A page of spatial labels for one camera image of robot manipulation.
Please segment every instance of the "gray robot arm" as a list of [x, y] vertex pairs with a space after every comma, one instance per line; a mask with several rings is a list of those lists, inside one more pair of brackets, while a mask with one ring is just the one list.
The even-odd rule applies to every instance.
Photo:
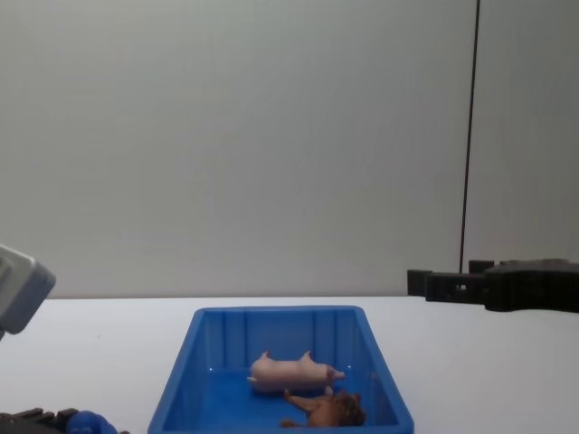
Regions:
[[0, 339], [24, 330], [55, 283], [35, 258], [0, 244]]

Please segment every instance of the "gray wall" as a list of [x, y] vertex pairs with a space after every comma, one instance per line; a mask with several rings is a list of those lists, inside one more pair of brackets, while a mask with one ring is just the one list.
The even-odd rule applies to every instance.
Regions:
[[0, 241], [56, 297], [458, 268], [474, 1], [0, 3]]
[[468, 259], [579, 259], [579, 2], [483, 0]]

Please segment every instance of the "white table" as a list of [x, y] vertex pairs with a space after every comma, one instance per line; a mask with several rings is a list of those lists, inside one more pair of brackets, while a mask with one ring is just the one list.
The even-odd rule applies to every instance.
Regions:
[[0, 411], [68, 407], [144, 434], [200, 307], [362, 307], [424, 433], [579, 432], [579, 315], [417, 297], [47, 300], [0, 342]]

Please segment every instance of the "pink toy pig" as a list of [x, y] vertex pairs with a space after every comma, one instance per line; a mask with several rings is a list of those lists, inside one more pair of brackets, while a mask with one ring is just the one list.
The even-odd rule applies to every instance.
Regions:
[[324, 389], [346, 375], [333, 367], [311, 360], [306, 351], [299, 360], [273, 360], [265, 351], [252, 364], [252, 376], [248, 380], [258, 392], [307, 391]]

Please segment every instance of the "blue plastic bin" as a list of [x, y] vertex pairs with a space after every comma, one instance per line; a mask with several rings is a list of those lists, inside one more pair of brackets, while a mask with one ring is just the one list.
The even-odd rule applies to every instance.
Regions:
[[278, 360], [297, 360], [310, 350], [314, 361], [346, 372], [345, 380], [335, 383], [336, 392], [346, 389], [362, 395], [363, 427], [316, 432], [413, 433], [412, 417], [364, 310], [350, 306], [196, 311], [148, 433], [289, 434], [279, 426], [282, 419], [305, 423], [306, 415], [281, 395], [252, 390], [247, 380], [250, 367], [265, 350]]

